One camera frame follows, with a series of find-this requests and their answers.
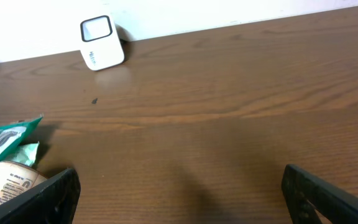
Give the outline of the green-lidded white jar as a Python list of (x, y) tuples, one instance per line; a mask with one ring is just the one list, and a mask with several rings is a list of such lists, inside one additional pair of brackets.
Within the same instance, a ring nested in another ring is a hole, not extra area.
[(0, 162), (0, 205), (47, 180), (35, 169), (11, 161)]

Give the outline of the green white sponge package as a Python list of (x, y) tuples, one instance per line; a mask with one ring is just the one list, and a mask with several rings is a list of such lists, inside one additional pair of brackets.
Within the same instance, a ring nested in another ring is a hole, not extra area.
[(19, 147), (19, 144), (36, 129), (44, 117), (23, 120), (0, 126), (0, 161), (12, 154)]

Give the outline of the mint green wipes packet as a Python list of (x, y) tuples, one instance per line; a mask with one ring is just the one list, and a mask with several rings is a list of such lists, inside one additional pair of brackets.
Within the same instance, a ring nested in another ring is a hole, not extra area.
[(32, 167), (36, 161), (39, 144), (38, 142), (19, 146), (15, 152), (6, 157), (6, 160)]

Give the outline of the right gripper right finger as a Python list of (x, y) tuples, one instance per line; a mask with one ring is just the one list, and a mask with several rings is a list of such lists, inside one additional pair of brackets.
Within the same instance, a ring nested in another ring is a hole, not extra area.
[(358, 223), (356, 196), (296, 165), (286, 165), (282, 192), (294, 224), (321, 224), (319, 213), (331, 223)]

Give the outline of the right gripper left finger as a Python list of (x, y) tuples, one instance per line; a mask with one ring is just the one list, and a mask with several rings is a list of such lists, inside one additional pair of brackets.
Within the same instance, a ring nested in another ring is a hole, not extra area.
[(0, 205), (0, 223), (71, 223), (80, 192), (76, 170), (65, 169)]

